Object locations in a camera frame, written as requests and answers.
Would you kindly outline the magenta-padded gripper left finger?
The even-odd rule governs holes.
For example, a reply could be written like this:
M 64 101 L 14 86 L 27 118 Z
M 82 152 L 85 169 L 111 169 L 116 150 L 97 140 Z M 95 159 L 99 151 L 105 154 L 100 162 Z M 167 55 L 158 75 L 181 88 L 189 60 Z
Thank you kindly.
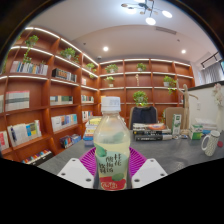
M 92 148 L 80 158 L 71 158 L 58 176 L 78 186 L 92 189 L 96 173 L 95 148 Z

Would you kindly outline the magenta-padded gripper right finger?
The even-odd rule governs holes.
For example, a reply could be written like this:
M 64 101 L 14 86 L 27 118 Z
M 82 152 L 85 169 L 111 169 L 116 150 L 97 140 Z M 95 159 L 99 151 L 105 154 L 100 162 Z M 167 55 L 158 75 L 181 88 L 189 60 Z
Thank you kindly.
M 167 176 L 156 159 L 147 159 L 137 150 L 130 149 L 129 175 L 132 188 L 140 188 Z

